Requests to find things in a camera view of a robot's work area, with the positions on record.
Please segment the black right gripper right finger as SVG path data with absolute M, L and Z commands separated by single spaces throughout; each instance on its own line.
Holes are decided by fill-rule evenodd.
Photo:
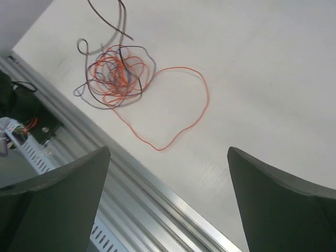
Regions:
M 250 251 L 335 251 L 335 190 L 230 147 L 228 166 Z

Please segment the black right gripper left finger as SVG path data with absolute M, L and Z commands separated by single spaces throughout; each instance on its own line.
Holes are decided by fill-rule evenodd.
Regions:
M 109 162 L 104 146 L 1 188 L 1 251 L 86 251 Z

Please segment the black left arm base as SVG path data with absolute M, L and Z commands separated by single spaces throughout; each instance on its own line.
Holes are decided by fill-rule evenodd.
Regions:
M 16 120 L 13 137 L 23 144 L 32 135 L 39 144 L 53 137 L 62 123 L 38 100 L 30 82 L 13 81 L 1 71 L 1 117 Z

